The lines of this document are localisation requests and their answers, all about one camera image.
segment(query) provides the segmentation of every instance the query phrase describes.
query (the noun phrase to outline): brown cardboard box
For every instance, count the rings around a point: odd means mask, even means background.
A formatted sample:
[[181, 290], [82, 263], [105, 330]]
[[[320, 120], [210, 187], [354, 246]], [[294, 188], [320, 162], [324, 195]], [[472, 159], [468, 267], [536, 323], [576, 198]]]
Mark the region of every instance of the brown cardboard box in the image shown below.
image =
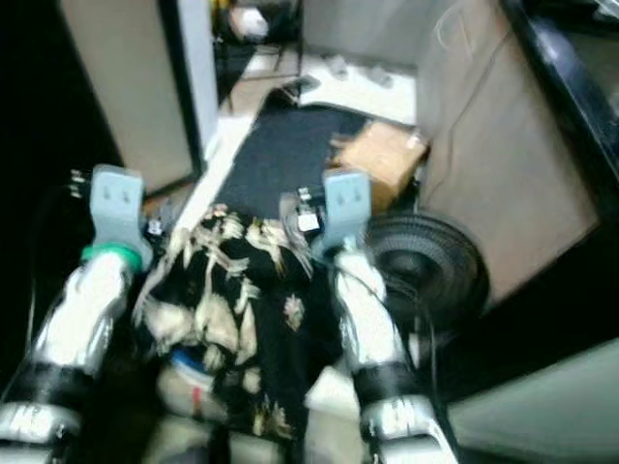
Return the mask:
[[427, 143], [419, 134], [375, 122], [346, 144], [334, 165], [369, 174], [371, 208], [376, 214], [385, 211], [406, 188], [426, 150]]

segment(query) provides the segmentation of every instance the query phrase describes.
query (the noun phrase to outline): floor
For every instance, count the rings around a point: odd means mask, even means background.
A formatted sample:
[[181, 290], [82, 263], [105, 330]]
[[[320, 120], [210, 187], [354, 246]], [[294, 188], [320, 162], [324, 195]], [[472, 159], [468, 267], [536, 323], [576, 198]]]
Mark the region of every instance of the floor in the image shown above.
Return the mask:
[[[273, 56], [254, 56], [245, 75], [269, 73], [274, 66]], [[280, 65], [282, 73], [294, 72], [296, 55], [287, 52]], [[319, 93], [307, 98], [305, 103], [333, 104], [357, 109], [367, 114], [378, 115], [381, 119], [413, 125], [415, 119], [415, 80], [406, 74], [394, 74], [394, 85], [385, 90], [365, 77], [363, 68], [350, 67], [348, 85], [330, 79], [330, 75], [320, 57], [308, 56], [304, 59], [303, 74], [318, 76], [326, 85]], [[216, 197], [223, 181], [234, 164], [234, 158], [251, 132], [258, 111], [271, 90], [288, 78], [241, 81], [231, 92], [234, 111], [227, 101], [220, 109], [218, 138], [208, 157], [208, 172], [198, 183], [190, 201], [181, 214], [176, 230], [192, 228], [199, 221], [205, 209]], [[307, 448], [312, 456], [310, 462], [358, 464], [363, 458], [363, 443], [357, 423], [357, 405], [351, 386], [346, 385], [337, 373], [330, 372], [328, 380], [323, 381], [310, 397], [309, 429]], [[347, 391], [334, 403], [329, 391]], [[184, 450], [194, 444], [203, 444], [209, 436], [209, 429], [189, 419], [168, 417], [160, 421], [155, 429], [143, 462], [159, 463], [170, 454]], [[252, 437], [233, 436], [231, 439], [232, 461], [234, 463], [278, 462], [278, 449], [275, 445]]]

